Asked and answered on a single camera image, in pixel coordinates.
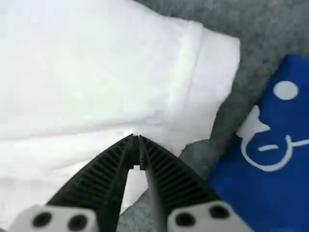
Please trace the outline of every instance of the white face logo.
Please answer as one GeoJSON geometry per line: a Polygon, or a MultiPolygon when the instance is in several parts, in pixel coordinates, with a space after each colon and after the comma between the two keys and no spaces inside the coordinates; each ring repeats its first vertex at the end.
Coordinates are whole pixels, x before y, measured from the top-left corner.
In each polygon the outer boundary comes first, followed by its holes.
{"type": "MultiPolygon", "coordinates": [[[[281,81],[275,85],[273,93],[281,100],[292,100],[298,95],[298,87],[293,82],[281,81]]],[[[266,132],[270,130],[270,127],[268,125],[262,123],[259,120],[259,116],[260,109],[257,105],[255,105],[246,120],[241,125],[240,129],[236,133],[238,137],[242,138],[240,146],[242,155],[244,156],[246,161],[254,167],[257,167],[265,172],[273,172],[279,170],[284,167],[291,159],[294,147],[309,145],[309,140],[292,142],[291,137],[289,135],[286,135],[285,140],[287,142],[287,150],[283,158],[278,163],[272,165],[261,165],[254,162],[247,154],[247,145],[256,133],[266,132]]],[[[269,151],[272,149],[278,149],[278,146],[275,144],[269,144],[258,148],[260,152],[269,151]]]]}

